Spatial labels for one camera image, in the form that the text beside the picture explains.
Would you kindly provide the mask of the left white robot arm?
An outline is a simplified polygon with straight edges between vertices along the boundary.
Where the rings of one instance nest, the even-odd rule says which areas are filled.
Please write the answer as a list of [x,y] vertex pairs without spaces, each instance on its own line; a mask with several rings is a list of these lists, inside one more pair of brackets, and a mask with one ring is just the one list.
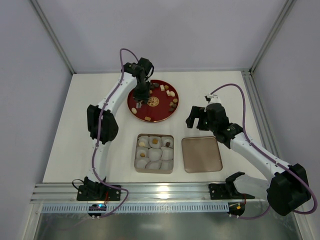
[[88,191],[96,193],[106,184],[106,163],[111,142],[119,132],[116,113],[130,92],[139,104],[146,104],[150,98],[150,75],[154,72],[150,60],[140,58],[137,63],[127,62],[122,66],[121,76],[115,86],[98,105],[87,108],[87,128],[95,141],[91,167],[84,179]]

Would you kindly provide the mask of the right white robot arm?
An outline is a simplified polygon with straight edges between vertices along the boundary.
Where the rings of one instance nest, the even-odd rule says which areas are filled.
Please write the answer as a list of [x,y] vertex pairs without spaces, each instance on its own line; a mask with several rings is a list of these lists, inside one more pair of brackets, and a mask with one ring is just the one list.
[[266,179],[241,176],[233,182],[238,191],[266,200],[281,216],[291,212],[299,214],[298,208],[310,200],[313,207],[306,214],[316,211],[318,201],[302,165],[291,165],[258,147],[244,127],[229,121],[220,103],[211,103],[207,107],[193,106],[185,121],[188,128],[193,128],[195,119],[198,119],[197,129],[211,131],[219,143],[247,159]]

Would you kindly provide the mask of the caramel brown chocolate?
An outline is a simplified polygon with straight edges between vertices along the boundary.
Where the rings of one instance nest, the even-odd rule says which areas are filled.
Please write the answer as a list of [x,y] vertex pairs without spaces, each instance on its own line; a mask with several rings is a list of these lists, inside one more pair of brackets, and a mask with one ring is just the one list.
[[154,145],[156,145],[156,144],[158,144],[158,139],[156,139],[156,138],[154,138],[153,140],[152,140],[152,143],[154,144]]

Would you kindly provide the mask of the metal serving tongs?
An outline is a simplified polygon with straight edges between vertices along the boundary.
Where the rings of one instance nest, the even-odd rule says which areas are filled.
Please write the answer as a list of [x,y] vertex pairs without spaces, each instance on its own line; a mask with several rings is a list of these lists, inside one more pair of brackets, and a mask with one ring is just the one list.
[[136,108],[140,109],[142,106],[144,106],[146,104],[146,102],[144,100],[138,100],[136,102]]

